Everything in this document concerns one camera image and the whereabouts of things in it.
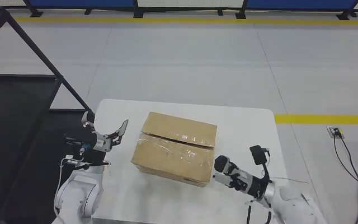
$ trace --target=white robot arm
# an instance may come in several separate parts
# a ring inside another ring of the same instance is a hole
[[[326,224],[314,200],[289,186],[276,186],[271,198],[279,224]]]
[[[63,162],[74,165],[74,169],[61,188],[59,188],[59,181],[54,200],[56,219],[53,223],[92,223],[91,216],[98,208],[102,197],[103,171],[106,165],[110,165],[110,162],[103,159],[113,146],[121,143],[128,125],[128,120],[126,120],[113,134],[103,135],[95,131],[93,121],[88,121],[90,117],[94,120],[94,115],[86,112],[82,118],[83,126],[90,129],[92,133],[88,141],[66,137],[68,144],[78,147],[82,159],[77,160],[73,156],[67,155],[61,160],[60,177],[64,166]],[[59,214],[57,214],[56,208],[60,209]]]
[[[256,165],[262,165],[265,171],[263,178],[259,179],[241,169],[225,156],[215,159],[215,170],[223,174],[215,174],[213,178],[243,193],[254,197],[264,207],[269,208],[266,224],[270,223],[271,210],[279,224],[327,224],[314,200],[289,186],[277,186],[270,180],[266,168],[265,152],[268,149],[260,146],[250,148]],[[247,223],[249,223],[251,204],[249,206]]]

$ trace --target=gray floor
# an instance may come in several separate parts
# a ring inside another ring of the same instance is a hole
[[[355,26],[21,25],[94,110],[112,98],[267,108],[275,114],[358,113]],[[0,52],[1,73],[50,74],[8,26],[0,29]],[[64,88],[52,107],[81,108]],[[340,127],[358,164],[358,127]],[[277,130],[288,177],[307,182],[290,184],[316,197],[329,223],[355,223],[358,183],[340,165],[326,126],[280,124]],[[348,164],[341,142],[337,149]]]

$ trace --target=table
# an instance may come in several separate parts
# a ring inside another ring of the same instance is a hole
[[[213,179],[206,187],[199,188],[144,174],[130,162],[150,111],[216,124],[215,158],[226,155],[238,167],[259,178],[262,177],[262,166],[255,165],[249,147],[256,144],[269,147],[270,175],[287,177],[274,115],[270,110],[105,99],[97,109],[96,130],[109,134],[125,119],[129,119],[129,124],[121,145],[106,155],[112,165],[105,168],[105,191],[93,218],[157,224],[246,223],[248,206],[244,203],[252,199],[249,195],[229,189]],[[288,184],[285,179],[277,179],[277,182]],[[265,223],[267,213],[263,206],[254,203],[250,223]]]

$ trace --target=electrical socket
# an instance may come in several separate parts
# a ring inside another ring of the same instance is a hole
[[[334,138],[334,137],[335,137],[335,131],[334,131],[334,129],[336,129],[336,128],[341,132],[342,138],[344,139],[345,136],[343,135],[343,131],[342,131],[342,129],[340,129],[339,127],[327,126],[327,130],[328,130],[328,132],[329,132],[329,136],[331,136],[331,138]]]

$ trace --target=wire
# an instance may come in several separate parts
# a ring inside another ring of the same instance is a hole
[[[337,157],[338,157],[338,160],[339,160],[340,163],[342,164],[343,168],[347,171],[347,173],[349,173],[349,175],[351,175],[351,176],[353,177],[353,179],[355,179],[356,181],[358,181],[358,179],[357,179],[356,177],[354,177],[354,176],[348,171],[348,169],[346,168],[346,166],[345,166],[345,165],[343,164],[343,162],[341,161],[340,156],[338,155],[337,147],[336,147],[336,135],[335,135],[335,134],[333,135],[333,144],[335,145],[335,151],[336,151],[336,155],[337,155]],[[354,168],[353,163],[352,163],[351,154],[350,154],[350,152],[349,152],[349,150],[348,150],[347,147],[346,147],[346,149],[347,149],[348,154],[349,154],[349,158],[350,158],[350,161],[351,161],[351,165],[352,165],[352,167],[353,167],[353,169],[354,169],[354,171],[355,171],[355,168]]]
[[[63,158],[63,159],[61,160],[60,164],[59,164],[59,166],[60,166],[60,177],[59,177],[59,179],[58,179],[57,189],[56,189],[55,198],[54,198],[54,212],[55,212],[55,214],[56,214],[56,218],[58,218],[59,220],[61,220],[61,222],[62,222],[63,224],[65,224],[65,221],[63,221],[63,219],[59,216],[59,214],[58,214],[58,212],[57,212],[57,210],[56,210],[55,204],[56,204],[57,193],[58,193],[58,190],[60,189],[60,184],[61,184],[62,167],[63,167],[63,164],[62,164],[62,163],[63,163],[63,161],[64,161],[65,159],[66,159],[66,158]]]
[[[249,223],[250,223],[251,205],[252,205],[252,203],[253,203],[254,201],[256,201],[256,200],[257,200],[257,198],[255,198],[255,199],[249,201],[248,211],[247,211],[247,218],[246,218],[246,224],[249,224]],[[271,203],[268,202],[267,200],[265,200],[265,201],[266,201],[266,203],[267,203],[267,205],[268,205],[268,208],[269,208],[269,210],[268,210],[268,216],[267,216],[267,221],[265,222],[265,224],[269,224],[269,223],[271,222],[271,217],[272,217],[272,212],[271,212],[272,208],[271,208]]]
[[[268,156],[268,162],[267,162],[267,164],[266,164],[266,167],[268,167],[268,166],[269,166],[270,161],[271,161],[271,155],[269,155],[269,156]],[[265,170],[262,170],[262,171],[261,171],[261,174],[262,174],[262,176],[264,176],[264,174],[265,174]]]
[[[348,150],[348,147],[346,146],[346,143],[345,143],[345,141],[343,140],[343,138],[341,136],[340,136],[340,139],[342,140],[343,144],[345,145],[345,148],[346,148],[346,150],[348,152],[348,155],[349,155],[349,161],[351,162],[351,166],[353,168],[353,171],[354,171],[354,173],[356,174],[356,176],[358,178],[358,173],[357,173],[356,168],[354,167],[353,162],[352,162],[351,152]]]
[[[290,178],[271,178],[271,179],[286,179],[286,180],[296,181],[296,182],[299,182],[299,183],[309,184],[307,181],[294,180],[294,179],[290,179]]]

